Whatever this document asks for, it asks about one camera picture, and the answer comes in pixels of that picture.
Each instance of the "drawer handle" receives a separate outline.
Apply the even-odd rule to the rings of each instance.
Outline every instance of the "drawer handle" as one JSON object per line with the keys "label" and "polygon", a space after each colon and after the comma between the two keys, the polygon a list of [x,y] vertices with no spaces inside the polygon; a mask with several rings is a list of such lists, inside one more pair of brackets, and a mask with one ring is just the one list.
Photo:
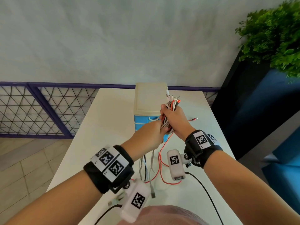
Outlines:
{"label": "drawer handle", "polygon": [[148,118],[148,119],[149,119],[149,121],[157,121],[159,119],[159,117],[154,118],[154,119],[151,119],[151,118]]}

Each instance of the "wire grid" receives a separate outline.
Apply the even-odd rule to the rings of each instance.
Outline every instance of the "wire grid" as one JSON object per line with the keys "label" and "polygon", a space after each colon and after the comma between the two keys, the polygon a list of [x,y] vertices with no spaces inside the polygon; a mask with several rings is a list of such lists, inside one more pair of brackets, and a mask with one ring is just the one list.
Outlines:
{"label": "wire grid", "polygon": [[0,120],[0,134],[63,136],[24,86],[0,87]]}
{"label": "wire grid", "polygon": [[209,106],[211,107],[215,98],[217,97],[218,93],[217,92],[204,92],[205,94],[205,98],[209,104]]}
{"label": "wire grid", "polygon": [[39,87],[39,90],[74,136],[99,89],[72,87]]}

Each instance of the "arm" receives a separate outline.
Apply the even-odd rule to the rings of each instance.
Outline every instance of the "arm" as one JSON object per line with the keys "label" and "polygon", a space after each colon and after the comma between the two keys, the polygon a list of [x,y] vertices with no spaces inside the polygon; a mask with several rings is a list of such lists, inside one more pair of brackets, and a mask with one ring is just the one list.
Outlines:
{"label": "arm", "polygon": [[[145,124],[121,145],[133,161],[162,143],[167,128],[160,129],[160,125],[161,121]],[[6,225],[75,225],[101,197],[102,193],[82,170],[29,204]]]}
{"label": "arm", "polygon": [[[183,141],[195,131],[183,110],[161,107]],[[300,216],[266,183],[223,151],[215,151],[204,165],[204,171],[226,203],[247,224],[300,224]]]}

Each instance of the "forearm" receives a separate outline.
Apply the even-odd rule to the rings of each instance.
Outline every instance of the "forearm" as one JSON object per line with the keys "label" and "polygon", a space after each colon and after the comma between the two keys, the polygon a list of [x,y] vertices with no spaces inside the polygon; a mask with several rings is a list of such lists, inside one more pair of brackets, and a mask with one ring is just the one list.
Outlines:
{"label": "forearm", "polygon": [[78,224],[101,196],[82,170],[25,207],[7,225]]}
{"label": "forearm", "polygon": [[204,171],[243,224],[300,224],[300,216],[290,206],[225,152],[214,152]]}

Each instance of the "person's left hand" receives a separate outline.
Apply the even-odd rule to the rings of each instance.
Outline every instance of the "person's left hand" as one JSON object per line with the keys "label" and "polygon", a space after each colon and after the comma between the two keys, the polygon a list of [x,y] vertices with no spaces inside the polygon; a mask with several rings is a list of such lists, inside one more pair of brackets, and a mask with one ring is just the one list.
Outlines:
{"label": "person's left hand", "polygon": [[163,136],[168,131],[168,128],[160,129],[160,127],[161,120],[147,123],[137,130],[129,140],[121,144],[133,161],[158,148],[163,142]]}

